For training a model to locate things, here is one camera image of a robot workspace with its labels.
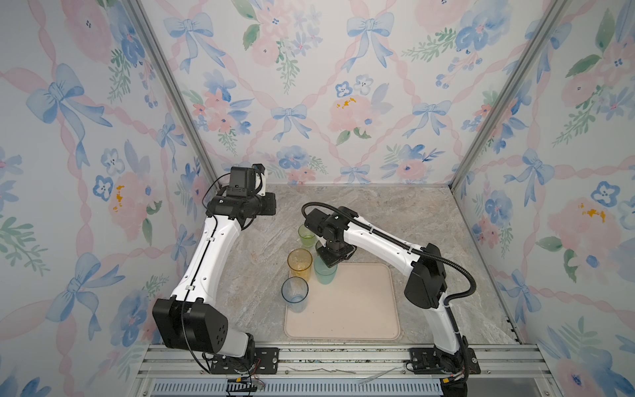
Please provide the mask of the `small green glass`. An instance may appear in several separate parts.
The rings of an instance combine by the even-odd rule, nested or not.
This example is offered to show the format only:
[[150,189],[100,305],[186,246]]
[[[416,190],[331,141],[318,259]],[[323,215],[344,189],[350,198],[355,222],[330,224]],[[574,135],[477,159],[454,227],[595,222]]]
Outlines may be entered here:
[[317,242],[316,235],[311,232],[306,226],[300,225],[298,228],[298,235],[301,245],[307,249],[315,246]]

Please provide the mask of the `tall yellow plastic glass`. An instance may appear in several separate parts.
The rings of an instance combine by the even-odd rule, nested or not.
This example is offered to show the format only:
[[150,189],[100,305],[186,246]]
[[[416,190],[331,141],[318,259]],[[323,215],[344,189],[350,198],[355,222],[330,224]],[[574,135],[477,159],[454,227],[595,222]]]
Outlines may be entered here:
[[313,263],[313,255],[310,251],[304,248],[298,248],[291,251],[287,257],[289,274],[292,277],[299,277],[305,281],[309,281],[312,276]]

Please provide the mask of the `teal textured plastic glass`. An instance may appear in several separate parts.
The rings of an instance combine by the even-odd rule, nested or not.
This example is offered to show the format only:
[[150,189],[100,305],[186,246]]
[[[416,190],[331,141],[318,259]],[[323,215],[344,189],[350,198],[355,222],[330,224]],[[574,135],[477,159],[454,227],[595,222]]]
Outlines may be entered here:
[[334,280],[337,274],[337,265],[329,267],[324,260],[318,256],[314,260],[314,272],[319,283],[328,285]]

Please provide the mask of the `tall blue plastic glass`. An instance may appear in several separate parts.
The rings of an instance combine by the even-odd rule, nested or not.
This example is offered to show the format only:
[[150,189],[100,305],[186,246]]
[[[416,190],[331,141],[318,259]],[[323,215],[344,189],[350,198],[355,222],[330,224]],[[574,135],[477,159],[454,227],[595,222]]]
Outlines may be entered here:
[[282,284],[280,292],[291,312],[299,314],[306,309],[309,300],[309,284],[304,278],[289,277]]

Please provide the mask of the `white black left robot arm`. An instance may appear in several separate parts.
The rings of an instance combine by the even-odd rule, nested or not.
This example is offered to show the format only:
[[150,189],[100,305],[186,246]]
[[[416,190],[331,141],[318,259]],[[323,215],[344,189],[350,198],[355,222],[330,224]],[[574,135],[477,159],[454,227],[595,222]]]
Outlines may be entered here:
[[229,326],[216,309],[229,253],[248,220],[276,214],[274,193],[215,196],[209,203],[203,235],[192,261],[170,298],[157,299],[152,316],[166,347],[229,360],[236,372],[256,364],[254,337]]

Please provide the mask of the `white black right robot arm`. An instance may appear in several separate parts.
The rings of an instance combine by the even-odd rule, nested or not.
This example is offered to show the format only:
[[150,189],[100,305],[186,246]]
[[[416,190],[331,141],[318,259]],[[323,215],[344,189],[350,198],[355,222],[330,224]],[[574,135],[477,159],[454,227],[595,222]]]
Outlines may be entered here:
[[387,233],[359,213],[341,206],[309,202],[302,206],[304,226],[317,236],[317,255],[329,268],[362,249],[393,266],[407,277],[403,294],[422,309],[433,334],[428,358],[410,360],[414,373],[448,375],[466,381],[470,375],[469,345],[461,334],[451,302],[476,292],[476,280],[468,270],[443,257],[432,243],[420,246]]

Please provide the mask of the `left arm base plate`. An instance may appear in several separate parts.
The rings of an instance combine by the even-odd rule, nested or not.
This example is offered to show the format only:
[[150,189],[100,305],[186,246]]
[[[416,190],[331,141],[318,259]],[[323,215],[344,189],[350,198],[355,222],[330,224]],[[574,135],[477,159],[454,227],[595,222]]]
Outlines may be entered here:
[[278,347],[255,347],[247,349],[243,357],[214,355],[208,360],[213,375],[275,375],[279,366]]

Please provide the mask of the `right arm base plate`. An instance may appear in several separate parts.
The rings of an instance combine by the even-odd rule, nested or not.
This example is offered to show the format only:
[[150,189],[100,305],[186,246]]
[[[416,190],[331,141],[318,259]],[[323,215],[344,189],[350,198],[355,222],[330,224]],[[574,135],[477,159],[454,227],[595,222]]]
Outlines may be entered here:
[[415,375],[459,376],[466,368],[470,375],[481,374],[481,367],[473,349],[466,352],[447,353],[436,347],[413,347],[408,349],[406,367]]

